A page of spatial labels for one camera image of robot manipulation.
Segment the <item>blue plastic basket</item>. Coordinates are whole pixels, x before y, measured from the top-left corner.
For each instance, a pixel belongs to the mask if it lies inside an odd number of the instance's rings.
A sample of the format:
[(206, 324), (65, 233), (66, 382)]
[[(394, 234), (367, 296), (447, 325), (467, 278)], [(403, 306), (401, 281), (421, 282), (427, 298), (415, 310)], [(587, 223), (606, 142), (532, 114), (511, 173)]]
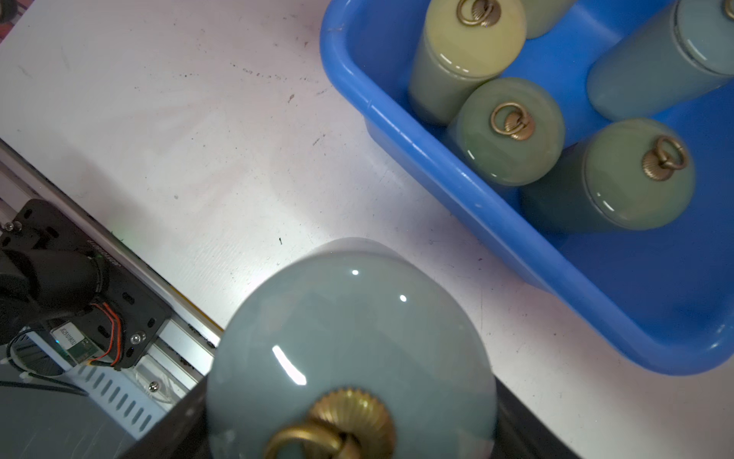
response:
[(508, 67), (558, 103), (562, 156), (542, 179), (494, 185), (422, 122), (408, 82), (428, 5), (333, 1), (320, 53), (372, 139), (527, 282), (621, 355), (686, 376), (733, 357), (733, 86), (639, 122), (611, 122), (587, 78), (669, 1), (580, 1)]

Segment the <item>yellow-green tea canister back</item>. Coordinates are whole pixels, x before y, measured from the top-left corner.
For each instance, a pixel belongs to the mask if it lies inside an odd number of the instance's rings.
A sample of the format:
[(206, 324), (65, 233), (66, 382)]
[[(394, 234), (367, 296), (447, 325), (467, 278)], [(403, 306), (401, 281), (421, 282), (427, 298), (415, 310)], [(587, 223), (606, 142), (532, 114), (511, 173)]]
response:
[(575, 5), (576, 0), (522, 0), (527, 20), (527, 39), (548, 34)]

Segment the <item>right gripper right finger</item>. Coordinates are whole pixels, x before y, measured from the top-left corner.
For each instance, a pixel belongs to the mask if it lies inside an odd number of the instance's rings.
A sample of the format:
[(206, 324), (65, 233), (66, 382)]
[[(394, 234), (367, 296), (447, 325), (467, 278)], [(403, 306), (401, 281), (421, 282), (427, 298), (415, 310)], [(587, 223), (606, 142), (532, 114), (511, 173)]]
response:
[(495, 458), (579, 459), (499, 379), (496, 379), (496, 394)]

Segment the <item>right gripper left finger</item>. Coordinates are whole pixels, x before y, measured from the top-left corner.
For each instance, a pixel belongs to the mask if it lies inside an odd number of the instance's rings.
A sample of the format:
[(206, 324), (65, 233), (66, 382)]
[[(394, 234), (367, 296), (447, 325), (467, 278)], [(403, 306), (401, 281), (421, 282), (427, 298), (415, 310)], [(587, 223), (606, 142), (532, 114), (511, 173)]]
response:
[(122, 458), (208, 458), (207, 388), (204, 377)]

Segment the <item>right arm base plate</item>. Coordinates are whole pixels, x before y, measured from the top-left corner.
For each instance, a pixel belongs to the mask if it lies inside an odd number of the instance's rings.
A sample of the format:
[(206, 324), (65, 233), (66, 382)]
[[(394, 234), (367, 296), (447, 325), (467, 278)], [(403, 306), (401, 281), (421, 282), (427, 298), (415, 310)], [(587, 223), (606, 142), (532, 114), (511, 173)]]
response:
[(1, 342), (71, 322), (102, 352), (135, 366), (171, 307), (51, 203), (30, 200), (1, 225)]

